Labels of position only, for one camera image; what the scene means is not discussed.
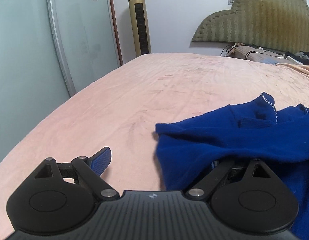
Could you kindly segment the blue beaded sweater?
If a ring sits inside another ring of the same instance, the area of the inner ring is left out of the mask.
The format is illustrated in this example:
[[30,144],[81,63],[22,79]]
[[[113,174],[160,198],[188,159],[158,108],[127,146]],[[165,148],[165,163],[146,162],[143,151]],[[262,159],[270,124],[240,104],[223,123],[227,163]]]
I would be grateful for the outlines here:
[[228,105],[173,124],[156,124],[157,157],[168,190],[183,190],[213,161],[261,159],[293,192],[299,214],[292,232],[309,239],[309,108],[275,109],[273,97]]

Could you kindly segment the black clothes pile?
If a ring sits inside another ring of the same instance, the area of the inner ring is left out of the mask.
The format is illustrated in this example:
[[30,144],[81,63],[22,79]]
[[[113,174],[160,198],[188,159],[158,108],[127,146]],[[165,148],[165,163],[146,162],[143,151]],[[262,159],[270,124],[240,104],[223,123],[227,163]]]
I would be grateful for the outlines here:
[[309,52],[307,51],[299,51],[298,53],[291,53],[287,51],[285,53],[285,57],[291,57],[294,61],[298,61],[302,63],[303,65],[309,65]]

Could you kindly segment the pink floral bed sheet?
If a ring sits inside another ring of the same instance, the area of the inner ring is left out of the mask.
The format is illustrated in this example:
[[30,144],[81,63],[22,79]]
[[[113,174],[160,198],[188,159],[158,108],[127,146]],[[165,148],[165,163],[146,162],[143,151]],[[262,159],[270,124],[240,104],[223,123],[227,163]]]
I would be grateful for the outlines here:
[[107,146],[102,178],[117,191],[161,190],[155,124],[182,121],[271,95],[276,109],[309,107],[309,76],[295,67],[198,54],[140,56],[54,110],[0,163],[0,239],[13,232],[10,195],[47,157],[67,163]]

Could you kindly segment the glass wardrobe sliding door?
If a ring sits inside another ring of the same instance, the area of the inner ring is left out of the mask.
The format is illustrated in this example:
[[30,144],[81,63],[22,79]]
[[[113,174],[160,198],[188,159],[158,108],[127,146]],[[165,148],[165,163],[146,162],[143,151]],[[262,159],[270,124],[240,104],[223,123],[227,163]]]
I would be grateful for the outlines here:
[[118,66],[110,0],[0,0],[0,162]]

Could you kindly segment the brown cardboard box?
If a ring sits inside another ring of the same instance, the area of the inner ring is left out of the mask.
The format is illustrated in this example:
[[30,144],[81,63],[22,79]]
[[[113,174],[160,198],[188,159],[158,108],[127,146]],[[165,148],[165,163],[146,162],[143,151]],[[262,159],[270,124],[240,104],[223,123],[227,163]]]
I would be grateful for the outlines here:
[[292,63],[285,55],[275,53],[268,49],[238,43],[232,48],[229,57],[273,65]]

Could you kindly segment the gold tower fan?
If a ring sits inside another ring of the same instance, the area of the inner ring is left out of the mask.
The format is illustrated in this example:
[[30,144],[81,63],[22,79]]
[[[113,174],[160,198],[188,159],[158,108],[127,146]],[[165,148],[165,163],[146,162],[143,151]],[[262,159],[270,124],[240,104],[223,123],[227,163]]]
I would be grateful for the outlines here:
[[129,0],[129,11],[136,57],[151,53],[145,0]]

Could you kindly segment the olive upholstered headboard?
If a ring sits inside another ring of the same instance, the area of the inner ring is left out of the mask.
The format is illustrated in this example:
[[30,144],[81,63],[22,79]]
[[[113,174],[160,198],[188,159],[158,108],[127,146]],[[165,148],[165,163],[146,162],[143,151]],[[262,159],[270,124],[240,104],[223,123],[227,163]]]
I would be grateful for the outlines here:
[[305,0],[235,0],[231,9],[206,17],[192,41],[309,52],[309,7]]

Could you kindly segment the red door frame strip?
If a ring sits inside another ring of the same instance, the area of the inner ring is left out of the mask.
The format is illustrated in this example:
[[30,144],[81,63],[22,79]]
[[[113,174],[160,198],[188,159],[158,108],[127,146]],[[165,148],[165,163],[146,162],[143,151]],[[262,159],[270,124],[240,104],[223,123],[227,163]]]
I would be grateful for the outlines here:
[[114,8],[114,0],[110,0],[110,10],[111,10],[113,32],[114,32],[114,39],[115,39],[116,49],[117,49],[117,54],[118,54],[118,60],[119,60],[120,66],[122,66],[123,65],[123,57],[122,57],[122,51],[121,51],[120,42],[119,42],[116,12],[115,12],[115,8]]

